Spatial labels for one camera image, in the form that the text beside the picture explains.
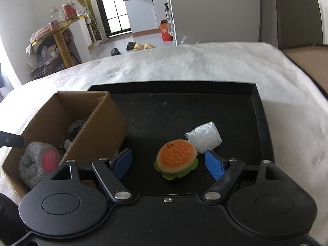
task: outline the yellow slipper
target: yellow slipper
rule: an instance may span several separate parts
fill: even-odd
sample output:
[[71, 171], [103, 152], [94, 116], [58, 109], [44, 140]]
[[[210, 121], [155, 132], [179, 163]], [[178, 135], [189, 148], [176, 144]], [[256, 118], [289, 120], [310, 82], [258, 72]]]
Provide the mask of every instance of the yellow slipper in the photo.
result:
[[151, 45], [150, 43], [145, 43], [145, 50], [147, 49], [152, 49], [155, 48], [153, 45]]
[[138, 50], [142, 50], [142, 49], [143, 49], [143, 46], [141, 43], [136, 43], [136, 45], [133, 48], [134, 51], [138, 51]]

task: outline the window pane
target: window pane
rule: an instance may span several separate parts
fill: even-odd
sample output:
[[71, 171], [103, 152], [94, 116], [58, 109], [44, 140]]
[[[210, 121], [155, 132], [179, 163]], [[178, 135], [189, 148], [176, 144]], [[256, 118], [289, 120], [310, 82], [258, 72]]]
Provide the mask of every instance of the window pane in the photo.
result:
[[117, 17], [114, 0], [103, 0], [107, 19]]
[[122, 30], [118, 18], [109, 19], [108, 24], [111, 32]]
[[121, 22], [122, 29], [130, 28], [130, 22], [129, 22], [128, 15], [121, 16], [121, 17], [119, 17], [119, 19]]
[[123, 0], [114, 0], [119, 16], [127, 14], [125, 2]]

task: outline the table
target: table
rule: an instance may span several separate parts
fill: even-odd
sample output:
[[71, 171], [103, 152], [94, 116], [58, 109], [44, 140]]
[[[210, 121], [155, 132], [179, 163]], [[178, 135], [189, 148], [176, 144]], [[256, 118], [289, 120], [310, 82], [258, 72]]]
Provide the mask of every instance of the table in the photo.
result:
[[68, 48], [66, 46], [66, 43], [65, 43], [65, 40], [64, 40], [64, 37], [63, 37], [63, 34], [60, 32], [62, 29], [68, 27], [69, 25], [73, 24], [74, 22], [80, 20], [80, 19], [84, 19], [86, 18], [87, 16], [86, 15], [80, 15], [78, 16], [76, 19], [72, 19], [72, 20], [69, 20], [63, 24], [60, 24], [60, 26], [50, 32], [48, 32], [47, 34], [44, 34], [42, 37], [40, 37], [39, 39], [35, 40], [33, 43], [32, 43], [32, 46], [36, 45], [38, 42], [44, 40], [45, 38], [47, 37], [50, 37], [50, 36], [54, 36], [55, 38], [55, 41], [56, 41], [56, 44], [57, 44], [57, 47], [59, 49], [59, 52], [61, 54], [61, 57], [63, 58], [63, 61], [65, 63], [65, 66], [67, 68], [71, 67], [71, 66], [74, 66], [74, 63], [73, 63], [73, 60], [72, 60], [72, 57], [68, 51]]

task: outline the gray plush toy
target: gray plush toy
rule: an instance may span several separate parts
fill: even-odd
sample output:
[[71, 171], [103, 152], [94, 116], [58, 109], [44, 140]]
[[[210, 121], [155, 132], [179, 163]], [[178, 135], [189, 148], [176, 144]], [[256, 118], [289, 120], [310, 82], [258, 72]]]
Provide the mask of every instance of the gray plush toy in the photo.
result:
[[58, 166], [60, 160], [60, 154], [51, 144], [31, 142], [19, 161], [20, 177], [32, 189]]

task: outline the wooden table leg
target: wooden table leg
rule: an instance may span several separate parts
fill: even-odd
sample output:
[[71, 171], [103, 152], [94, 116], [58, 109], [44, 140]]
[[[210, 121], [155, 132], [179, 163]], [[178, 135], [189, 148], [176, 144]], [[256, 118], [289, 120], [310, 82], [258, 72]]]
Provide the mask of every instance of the wooden table leg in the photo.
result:
[[54, 38], [59, 49], [59, 52], [63, 58], [65, 66], [67, 68], [74, 66], [71, 55], [69, 54], [68, 48], [66, 46], [63, 34], [59, 31], [54, 34]]

